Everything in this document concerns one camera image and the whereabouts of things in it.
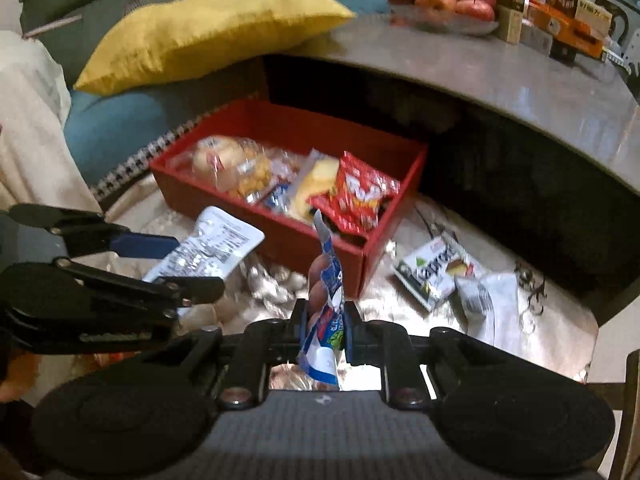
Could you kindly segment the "blue white snack packet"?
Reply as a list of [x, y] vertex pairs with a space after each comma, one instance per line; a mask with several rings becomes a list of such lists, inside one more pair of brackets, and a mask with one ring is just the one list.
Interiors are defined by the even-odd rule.
[[344, 273], [334, 249], [332, 233], [319, 209], [314, 228], [321, 246], [323, 266], [311, 265], [307, 321], [300, 335], [298, 365], [314, 381], [329, 389], [338, 388], [337, 364], [345, 342]]

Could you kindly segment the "Kaprice wafer packet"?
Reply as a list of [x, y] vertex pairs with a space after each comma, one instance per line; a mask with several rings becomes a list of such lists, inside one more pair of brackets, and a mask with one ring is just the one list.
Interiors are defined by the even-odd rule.
[[450, 234], [434, 237], [395, 264], [394, 274], [427, 312], [456, 291], [456, 277], [477, 278], [483, 266]]

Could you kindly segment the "white black printed packet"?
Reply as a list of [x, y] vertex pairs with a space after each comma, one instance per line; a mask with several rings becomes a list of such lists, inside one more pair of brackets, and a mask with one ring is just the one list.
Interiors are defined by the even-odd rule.
[[160, 263], [145, 274], [143, 281], [160, 278], [222, 278], [262, 244], [265, 234], [224, 210], [209, 206], [195, 221], [194, 231]]

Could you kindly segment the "waffle biscuit clear packet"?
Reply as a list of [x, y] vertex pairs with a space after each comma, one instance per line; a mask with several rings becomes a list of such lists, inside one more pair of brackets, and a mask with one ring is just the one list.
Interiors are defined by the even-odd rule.
[[306, 157], [273, 145], [245, 142], [247, 160], [228, 177], [220, 177], [217, 190], [256, 204], [281, 183], [291, 183]]

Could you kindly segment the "cream fleece blanket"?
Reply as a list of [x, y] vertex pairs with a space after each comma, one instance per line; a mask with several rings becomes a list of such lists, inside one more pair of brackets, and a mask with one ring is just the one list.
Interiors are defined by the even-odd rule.
[[63, 69], [38, 40], [1, 33], [1, 208], [18, 203], [99, 212], [68, 149], [72, 99]]

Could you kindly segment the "teal houndstooth trim cushion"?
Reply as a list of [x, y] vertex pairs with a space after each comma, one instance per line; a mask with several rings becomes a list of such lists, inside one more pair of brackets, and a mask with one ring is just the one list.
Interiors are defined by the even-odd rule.
[[265, 88], [259, 58], [203, 78], [95, 96], [73, 90], [64, 136], [102, 210], [146, 177], [149, 162], [217, 108]]

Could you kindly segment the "silver foil packet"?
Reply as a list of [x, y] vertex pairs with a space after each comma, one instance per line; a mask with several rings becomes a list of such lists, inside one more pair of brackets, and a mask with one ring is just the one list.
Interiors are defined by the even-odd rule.
[[468, 321], [466, 333], [485, 344], [519, 356], [522, 353], [518, 282], [513, 273], [480, 278], [457, 276], [458, 296]]

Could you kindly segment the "red chips packet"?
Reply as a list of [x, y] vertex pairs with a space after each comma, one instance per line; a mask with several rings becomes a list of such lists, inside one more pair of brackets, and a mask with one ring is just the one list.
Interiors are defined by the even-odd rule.
[[307, 203], [341, 233], [368, 238], [378, 226], [382, 203], [393, 200], [400, 187], [396, 179], [344, 151], [329, 191], [311, 195]]

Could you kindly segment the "white round bun packet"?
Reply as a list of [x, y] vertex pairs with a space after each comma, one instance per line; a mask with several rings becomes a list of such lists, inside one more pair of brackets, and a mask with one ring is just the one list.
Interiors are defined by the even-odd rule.
[[216, 185], [247, 160], [243, 145], [231, 136], [206, 136], [180, 154], [171, 157], [167, 167]]

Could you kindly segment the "yellow cake packet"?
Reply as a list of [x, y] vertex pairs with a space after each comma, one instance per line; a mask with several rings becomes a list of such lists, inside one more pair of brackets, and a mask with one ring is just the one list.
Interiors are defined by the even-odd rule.
[[312, 221], [311, 204], [308, 200], [329, 191], [334, 185], [340, 161], [333, 157], [317, 159], [297, 185], [288, 205], [288, 215], [296, 220]]

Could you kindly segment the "red cardboard tray box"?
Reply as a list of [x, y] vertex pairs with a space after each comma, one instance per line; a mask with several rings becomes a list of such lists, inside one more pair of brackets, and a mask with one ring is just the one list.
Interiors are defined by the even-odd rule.
[[150, 163], [166, 204], [196, 218], [216, 206], [261, 230], [258, 252], [306, 272], [320, 252], [309, 196], [326, 191], [344, 154], [400, 185], [363, 236], [334, 235], [349, 299], [362, 295], [405, 215], [426, 159], [424, 145], [348, 120], [272, 104], [234, 101], [203, 119]]

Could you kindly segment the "yellow cushion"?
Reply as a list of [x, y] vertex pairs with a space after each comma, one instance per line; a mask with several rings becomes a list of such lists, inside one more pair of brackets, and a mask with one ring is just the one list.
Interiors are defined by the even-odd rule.
[[177, 0], [142, 6], [106, 33], [74, 88], [114, 96], [198, 79], [294, 48], [354, 17], [336, 0]]

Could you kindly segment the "dark coffee table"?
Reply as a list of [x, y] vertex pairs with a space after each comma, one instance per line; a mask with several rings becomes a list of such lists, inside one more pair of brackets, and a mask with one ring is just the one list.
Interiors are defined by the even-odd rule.
[[599, 324], [639, 293], [639, 105], [612, 66], [365, 15], [266, 56], [271, 101], [419, 141], [422, 191]]

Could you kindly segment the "orange black carton box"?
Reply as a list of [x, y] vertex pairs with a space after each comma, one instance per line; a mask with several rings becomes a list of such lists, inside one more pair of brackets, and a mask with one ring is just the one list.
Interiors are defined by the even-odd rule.
[[529, 0], [527, 19], [563, 46], [600, 60], [613, 15], [591, 0]]

